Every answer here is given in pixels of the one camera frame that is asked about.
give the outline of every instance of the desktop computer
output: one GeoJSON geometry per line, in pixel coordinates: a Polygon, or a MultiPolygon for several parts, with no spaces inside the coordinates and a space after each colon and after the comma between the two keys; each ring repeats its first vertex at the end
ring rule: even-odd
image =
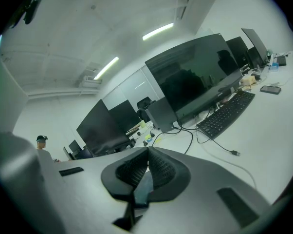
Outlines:
{"type": "Polygon", "coordinates": [[[73,140],[73,142],[69,145],[69,148],[72,150],[73,153],[80,152],[82,149],[79,147],[76,140],[73,140]]]}
{"type": "MultiPolygon", "coordinates": [[[[214,34],[183,43],[146,61],[179,125],[231,94],[231,88],[242,78],[233,56],[221,34],[214,34]]],[[[241,115],[254,96],[239,91],[197,128],[209,138],[216,138],[241,115]]]]}
{"type": "Polygon", "coordinates": [[[105,155],[106,151],[134,146],[125,132],[115,122],[102,100],[91,109],[78,126],[77,132],[93,156],[105,155]]]}
{"type": "Polygon", "coordinates": [[[241,68],[248,64],[247,59],[247,51],[248,48],[246,44],[244,43],[243,39],[241,37],[236,37],[231,40],[226,41],[228,44],[230,50],[232,51],[232,54],[235,58],[235,61],[238,64],[238,67],[241,68]]]}
{"type": "Polygon", "coordinates": [[[112,108],[109,110],[109,113],[125,133],[140,123],[140,118],[133,109],[129,100],[125,100],[121,104],[112,108]]]}
{"type": "Polygon", "coordinates": [[[85,159],[85,158],[93,158],[93,155],[91,154],[88,148],[85,148],[84,150],[75,154],[74,157],[75,159],[85,159]]]}
{"type": "Polygon", "coordinates": [[[267,48],[264,46],[263,42],[253,29],[242,29],[242,31],[246,34],[258,52],[260,58],[260,67],[264,67],[267,61],[267,48]]]}

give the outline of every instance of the black monitor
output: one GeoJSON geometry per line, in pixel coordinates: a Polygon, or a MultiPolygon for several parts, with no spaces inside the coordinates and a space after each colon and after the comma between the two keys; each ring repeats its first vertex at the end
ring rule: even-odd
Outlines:
{"type": "Polygon", "coordinates": [[[257,49],[259,56],[261,58],[262,63],[267,60],[267,48],[264,46],[263,42],[257,35],[257,33],[253,29],[242,29],[244,33],[247,35],[249,40],[252,42],[254,47],[257,49]]]}
{"type": "Polygon", "coordinates": [[[226,43],[228,44],[239,68],[248,64],[248,60],[247,60],[248,48],[246,44],[244,43],[242,37],[233,38],[231,40],[226,41],[226,43]]]}
{"type": "Polygon", "coordinates": [[[73,153],[75,153],[76,151],[81,151],[82,149],[79,147],[78,143],[76,142],[76,140],[73,140],[73,142],[69,145],[69,148],[72,150],[73,153]]]}
{"type": "Polygon", "coordinates": [[[92,154],[87,148],[83,151],[80,151],[78,154],[75,154],[74,157],[75,159],[93,158],[92,154]]]}
{"type": "Polygon", "coordinates": [[[140,123],[140,118],[129,100],[125,100],[121,104],[112,108],[109,112],[124,132],[127,132],[129,129],[140,123]]]}
{"type": "Polygon", "coordinates": [[[221,34],[178,45],[146,61],[146,65],[181,122],[210,107],[241,79],[221,34]]]}
{"type": "Polygon", "coordinates": [[[77,132],[94,156],[129,142],[102,100],[87,114],[77,132]]]}

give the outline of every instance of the cable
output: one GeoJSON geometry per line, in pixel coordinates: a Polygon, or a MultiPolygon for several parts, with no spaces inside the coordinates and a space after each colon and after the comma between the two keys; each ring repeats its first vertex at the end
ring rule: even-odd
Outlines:
{"type": "Polygon", "coordinates": [[[189,131],[195,131],[195,130],[196,130],[196,128],[195,128],[195,129],[185,128],[185,127],[182,126],[182,124],[180,125],[179,122],[178,122],[178,125],[179,125],[182,129],[185,129],[185,130],[189,130],[189,131]]]}
{"type": "Polygon", "coordinates": [[[153,141],[153,143],[152,143],[152,146],[154,145],[154,143],[155,143],[155,141],[157,140],[157,138],[160,136],[160,135],[162,135],[163,133],[160,133],[160,134],[158,134],[157,136],[156,136],[156,138],[155,138],[155,140],[153,141]]]}
{"type": "Polygon", "coordinates": [[[180,132],[181,132],[181,130],[179,129],[179,131],[176,132],[176,133],[168,133],[168,132],[162,132],[162,133],[159,133],[159,134],[156,136],[155,140],[153,141],[152,146],[154,145],[155,141],[157,140],[157,138],[158,138],[160,135],[162,135],[162,134],[176,135],[176,134],[178,134],[178,133],[180,133],[180,132]]]}
{"type": "Polygon", "coordinates": [[[211,111],[211,108],[212,108],[212,107],[209,108],[208,114],[206,115],[205,119],[207,119],[207,117],[209,116],[210,111],[211,111]]]}
{"type": "Polygon", "coordinates": [[[281,84],[281,85],[278,85],[278,87],[279,86],[284,86],[284,85],[286,85],[286,83],[288,82],[288,81],[290,81],[291,79],[293,79],[293,77],[290,77],[284,84],[281,84]]]}
{"type": "Polygon", "coordinates": [[[193,134],[192,134],[190,131],[188,131],[188,130],[185,130],[185,129],[182,129],[182,128],[177,128],[177,127],[175,127],[175,129],[179,129],[180,131],[181,131],[181,130],[182,130],[182,131],[186,131],[186,132],[188,132],[188,133],[190,133],[190,134],[191,134],[191,142],[190,142],[190,144],[189,144],[188,148],[186,149],[186,151],[185,151],[185,153],[184,153],[184,154],[186,154],[186,153],[187,153],[187,151],[190,149],[190,147],[191,147],[191,145],[192,145],[192,141],[193,141],[193,134]]]}
{"type": "Polygon", "coordinates": [[[205,149],[205,147],[204,147],[203,144],[201,144],[201,147],[202,147],[203,150],[204,150],[206,153],[208,153],[210,156],[212,156],[212,157],[214,157],[214,158],[216,158],[216,159],[218,159],[218,160],[221,160],[221,161],[223,161],[223,162],[225,162],[225,163],[228,163],[228,164],[230,164],[230,165],[236,166],[236,167],[242,169],[243,171],[245,171],[245,172],[250,176],[250,178],[252,179],[252,181],[253,181],[253,183],[254,183],[254,187],[255,187],[255,189],[257,190],[256,181],[255,181],[254,177],[252,176],[252,174],[251,174],[247,169],[245,169],[245,168],[243,168],[243,167],[241,167],[241,166],[239,166],[239,165],[233,164],[233,163],[231,163],[231,162],[229,162],[229,161],[226,161],[226,160],[224,160],[224,159],[222,159],[222,158],[219,158],[219,157],[213,155],[212,153],[208,152],[208,151],[205,149]]]}
{"type": "Polygon", "coordinates": [[[232,151],[230,151],[230,150],[228,150],[228,149],[226,149],[226,148],[224,148],[223,146],[221,146],[221,145],[219,145],[218,143],[216,143],[218,146],[220,146],[222,149],[224,149],[224,150],[226,150],[226,151],[228,151],[228,152],[230,152],[232,155],[235,155],[235,156],[240,156],[240,153],[238,152],[238,151],[235,151],[235,150],[232,150],[232,151]]]}
{"type": "Polygon", "coordinates": [[[145,130],[142,134],[140,134],[140,136],[139,137],[137,137],[135,140],[137,140],[137,139],[139,139],[143,134],[145,134],[146,132],[147,132],[148,130],[145,130]]]}
{"type": "Polygon", "coordinates": [[[150,131],[150,134],[152,133],[152,130],[155,128],[155,126],[153,126],[153,128],[151,129],[151,131],[150,131]]]}
{"type": "Polygon", "coordinates": [[[207,141],[210,140],[210,138],[209,138],[208,140],[206,140],[206,141],[200,143],[200,142],[199,142],[199,137],[198,137],[197,133],[198,133],[198,129],[196,129],[196,140],[197,140],[197,143],[198,143],[198,144],[204,144],[204,143],[206,143],[207,141]]]}

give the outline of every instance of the office chair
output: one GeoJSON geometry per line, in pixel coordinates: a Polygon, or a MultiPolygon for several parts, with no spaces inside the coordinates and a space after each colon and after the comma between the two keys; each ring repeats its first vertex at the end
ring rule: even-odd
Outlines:
{"type": "Polygon", "coordinates": [[[137,103],[138,111],[137,115],[141,120],[144,120],[145,123],[149,122],[151,119],[146,113],[146,109],[149,107],[149,105],[153,104],[156,102],[155,100],[151,100],[149,97],[145,97],[141,101],[137,103]]]}

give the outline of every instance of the black object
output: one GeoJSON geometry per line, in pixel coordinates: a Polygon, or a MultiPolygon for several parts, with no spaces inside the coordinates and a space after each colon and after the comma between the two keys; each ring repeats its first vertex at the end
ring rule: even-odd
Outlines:
{"type": "Polygon", "coordinates": [[[70,159],[75,160],[76,158],[73,156],[73,154],[69,153],[70,159]]]}
{"type": "Polygon", "coordinates": [[[139,131],[139,127],[130,130],[130,132],[127,132],[126,135],[127,135],[128,137],[130,137],[130,136],[132,136],[132,135],[133,135],[135,132],[137,132],[137,131],[139,131]]]}
{"type": "Polygon", "coordinates": [[[263,86],[260,88],[261,92],[269,93],[269,94],[274,94],[278,95],[281,92],[281,88],[279,87],[272,87],[272,86],[263,86]]]}
{"type": "Polygon", "coordinates": [[[149,118],[149,116],[146,113],[146,109],[153,102],[155,102],[155,101],[151,101],[151,99],[149,97],[145,97],[144,99],[142,99],[141,101],[139,101],[137,103],[137,107],[138,107],[137,114],[138,114],[138,116],[140,117],[141,120],[145,121],[145,123],[151,121],[151,119],[149,118]]]}
{"type": "Polygon", "coordinates": [[[14,28],[24,14],[23,21],[25,24],[29,24],[33,20],[40,2],[41,0],[24,0],[10,18],[8,27],[14,28]]]}
{"type": "Polygon", "coordinates": [[[226,41],[226,43],[228,44],[239,68],[248,64],[248,48],[241,37],[233,38],[231,40],[226,41]]]}
{"type": "Polygon", "coordinates": [[[256,80],[261,80],[261,76],[257,74],[251,74],[251,76],[254,76],[256,80]]]}
{"type": "Polygon", "coordinates": [[[141,148],[133,154],[108,165],[101,173],[101,181],[112,197],[132,202],[132,192],[147,170],[148,151],[141,148]]]}
{"type": "Polygon", "coordinates": [[[190,171],[182,162],[154,147],[141,148],[108,165],[101,173],[101,181],[112,197],[133,203],[132,193],[147,167],[151,171],[154,188],[148,195],[148,202],[173,200],[190,182],[190,171]]]}
{"type": "Polygon", "coordinates": [[[81,167],[74,167],[74,168],[70,168],[70,169],[66,169],[66,170],[62,170],[59,171],[59,173],[61,174],[61,176],[67,176],[67,175],[71,175],[71,174],[76,174],[79,172],[82,172],[84,169],[81,167]]]}
{"type": "Polygon", "coordinates": [[[85,159],[85,158],[93,158],[93,155],[89,151],[88,148],[85,148],[84,150],[78,152],[77,154],[74,154],[75,159],[85,159]]]}
{"type": "Polygon", "coordinates": [[[261,62],[264,63],[267,60],[267,48],[264,46],[263,42],[253,29],[242,29],[242,31],[247,35],[249,40],[252,42],[254,47],[259,53],[261,62]]]}
{"type": "Polygon", "coordinates": [[[36,141],[38,141],[39,139],[48,140],[47,136],[42,136],[42,135],[37,136],[36,141]]]}
{"type": "Polygon", "coordinates": [[[178,120],[165,97],[149,105],[146,113],[152,120],[154,127],[160,129],[162,132],[171,131],[173,129],[173,123],[178,120]]]}
{"type": "Polygon", "coordinates": [[[221,34],[183,43],[146,65],[179,121],[209,108],[242,77],[221,34]]]}
{"type": "Polygon", "coordinates": [[[242,228],[259,218],[232,188],[222,188],[217,193],[242,228]]]}
{"type": "Polygon", "coordinates": [[[276,59],[276,62],[278,63],[278,66],[286,66],[286,57],[281,56],[276,59]]]}
{"type": "Polygon", "coordinates": [[[73,153],[80,152],[82,149],[79,147],[76,140],[73,140],[72,143],[69,145],[69,148],[72,150],[73,153]]]}
{"type": "Polygon", "coordinates": [[[263,68],[265,66],[255,47],[252,47],[248,50],[247,59],[251,68],[263,68]]]}
{"type": "Polygon", "coordinates": [[[109,112],[124,132],[127,132],[140,122],[140,119],[129,100],[125,100],[121,104],[109,110],[109,112]]]}
{"type": "Polygon", "coordinates": [[[77,132],[94,156],[130,143],[102,100],[99,100],[87,114],[78,126],[77,132]]]}
{"type": "Polygon", "coordinates": [[[255,94],[238,91],[226,104],[200,122],[197,127],[208,137],[215,139],[243,113],[254,97],[255,94]]]}
{"type": "Polygon", "coordinates": [[[151,105],[151,103],[151,99],[149,97],[145,97],[137,103],[137,107],[138,109],[147,109],[147,107],[151,105]]]}

